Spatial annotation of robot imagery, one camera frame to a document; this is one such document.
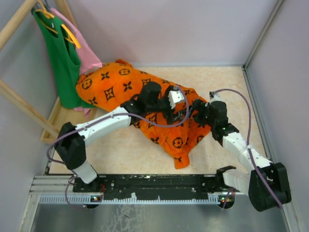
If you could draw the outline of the orange patterned pillowcase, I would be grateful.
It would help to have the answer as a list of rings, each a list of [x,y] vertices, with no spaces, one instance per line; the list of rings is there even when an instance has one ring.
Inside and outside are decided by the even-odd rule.
[[[169,93],[174,87],[176,83],[118,59],[80,75],[76,91],[85,102],[108,112],[123,107],[132,113],[132,125],[160,145],[174,159],[176,169],[182,169],[190,163],[190,151],[211,129],[185,115],[195,100],[202,99],[193,88],[181,87],[186,100],[171,107]]]

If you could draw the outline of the green tank top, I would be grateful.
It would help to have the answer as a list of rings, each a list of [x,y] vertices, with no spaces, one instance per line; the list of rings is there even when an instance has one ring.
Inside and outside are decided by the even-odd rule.
[[[53,70],[57,93],[63,107],[93,108],[94,105],[83,101],[76,91],[80,76],[81,61],[75,47],[67,38],[58,17],[47,18],[42,12],[33,14],[45,40],[49,60]]]

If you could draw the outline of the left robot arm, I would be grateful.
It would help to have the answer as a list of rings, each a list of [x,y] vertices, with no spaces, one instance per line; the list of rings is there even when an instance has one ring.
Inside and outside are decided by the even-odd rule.
[[[71,123],[62,126],[53,147],[61,163],[83,181],[86,189],[94,192],[100,187],[98,173],[86,158],[86,148],[97,139],[141,120],[161,128],[173,128],[185,122],[184,119],[179,121],[180,114],[174,114],[178,104],[189,105],[184,91],[179,86],[169,86],[162,97],[160,92],[158,83],[149,82],[139,94],[111,112],[76,126]]]

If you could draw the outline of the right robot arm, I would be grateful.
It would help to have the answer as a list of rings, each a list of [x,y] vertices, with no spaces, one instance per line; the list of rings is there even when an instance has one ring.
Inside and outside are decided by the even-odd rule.
[[[244,193],[259,212],[291,202],[286,167],[263,157],[245,141],[239,130],[229,123],[225,102],[196,99],[190,106],[189,116],[201,126],[210,126],[214,140],[246,169],[245,173],[231,166],[218,169],[215,184],[219,190],[232,187]]]

